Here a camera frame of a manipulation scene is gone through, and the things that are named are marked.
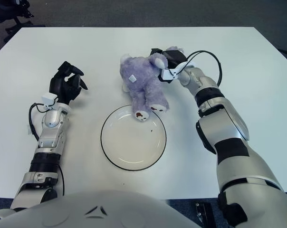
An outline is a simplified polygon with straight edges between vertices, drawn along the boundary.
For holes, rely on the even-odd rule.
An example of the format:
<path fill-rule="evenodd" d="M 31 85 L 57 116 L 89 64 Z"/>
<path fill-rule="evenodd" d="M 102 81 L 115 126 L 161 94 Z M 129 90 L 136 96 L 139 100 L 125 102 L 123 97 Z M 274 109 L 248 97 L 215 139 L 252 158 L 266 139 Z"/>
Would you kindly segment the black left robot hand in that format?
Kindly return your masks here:
<path fill-rule="evenodd" d="M 76 66 L 65 61 L 57 73 L 51 78 L 49 92 L 57 95 L 58 102 L 69 105 L 75 100 L 81 90 L 88 90 L 86 84 L 81 79 L 84 73 Z"/>

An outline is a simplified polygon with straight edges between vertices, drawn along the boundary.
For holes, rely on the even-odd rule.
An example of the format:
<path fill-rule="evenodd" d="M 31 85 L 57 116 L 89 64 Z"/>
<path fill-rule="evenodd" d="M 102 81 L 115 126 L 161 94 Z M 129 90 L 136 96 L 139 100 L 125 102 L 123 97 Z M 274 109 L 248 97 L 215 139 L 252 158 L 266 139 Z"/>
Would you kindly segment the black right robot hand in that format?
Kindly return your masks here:
<path fill-rule="evenodd" d="M 158 79 L 161 82 L 171 83 L 178 78 L 178 74 L 187 64 L 187 58 L 179 49 L 161 50 L 159 48 L 152 48 L 150 55 L 154 53 L 162 54 L 167 59 L 167 64 L 164 69 L 160 69 Z"/>

